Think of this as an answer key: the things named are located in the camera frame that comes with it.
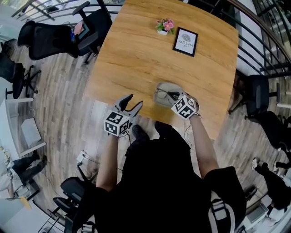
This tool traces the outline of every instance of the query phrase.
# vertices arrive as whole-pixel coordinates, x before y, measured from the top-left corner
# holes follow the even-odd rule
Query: white shirt
[[[0,164],[0,199],[10,198],[8,188],[10,185],[10,175],[7,171],[10,170],[12,174],[12,186],[14,192],[22,185],[22,182],[16,172],[12,169],[14,163],[10,161],[8,165],[5,165],[5,162]]]

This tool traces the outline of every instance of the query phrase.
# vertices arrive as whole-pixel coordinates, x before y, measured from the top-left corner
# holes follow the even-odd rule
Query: power outlet
[[[79,155],[77,157],[78,163],[82,163],[82,161],[86,157],[86,155],[87,155],[86,151],[81,150],[81,152],[79,153]]]

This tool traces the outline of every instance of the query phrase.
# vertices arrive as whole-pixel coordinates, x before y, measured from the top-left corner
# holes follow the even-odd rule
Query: wooden table
[[[157,33],[156,21],[198,33],[195,57],[173,51],[175,35]],[[184,121],[153,102],[157,83],[169,81],[196,97],[203,124],[215,139],[230,100],[236,71],[238,31],[219,18],[178,0],[126,0],[100,50],[86,96],[114,104],[134,94],[140,114],[176,127]]]

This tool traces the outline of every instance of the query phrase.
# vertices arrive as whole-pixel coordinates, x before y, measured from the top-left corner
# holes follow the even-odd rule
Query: forearm
[[[200,117],[193,115],[190,118],[190,122],[193,130],[198,167],[203,179],[209,171],[218,169],[219,167],[212,142]]]
[[[109,135],[101,157],[96,187],[111,191],[117,183],[118,137]]]
[[[12,180],[10,180],[10,184],[9,184],[9,188],[8,188],[8,193],[10,198],[14,197],[14,190],[13,190],[13,184],[12,184]]]

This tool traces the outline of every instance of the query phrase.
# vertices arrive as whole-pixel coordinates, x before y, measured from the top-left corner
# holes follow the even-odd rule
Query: black and white cube
[[[184,119],[189,119],[197,112],[194,100],[184,95],[173,107],[172,110]]]
[[[128,116],[121,113],[109,110],[107,113],[107,118],[104,120],[104,130],[115,136],[119,136],[125,130],[129,129]]]

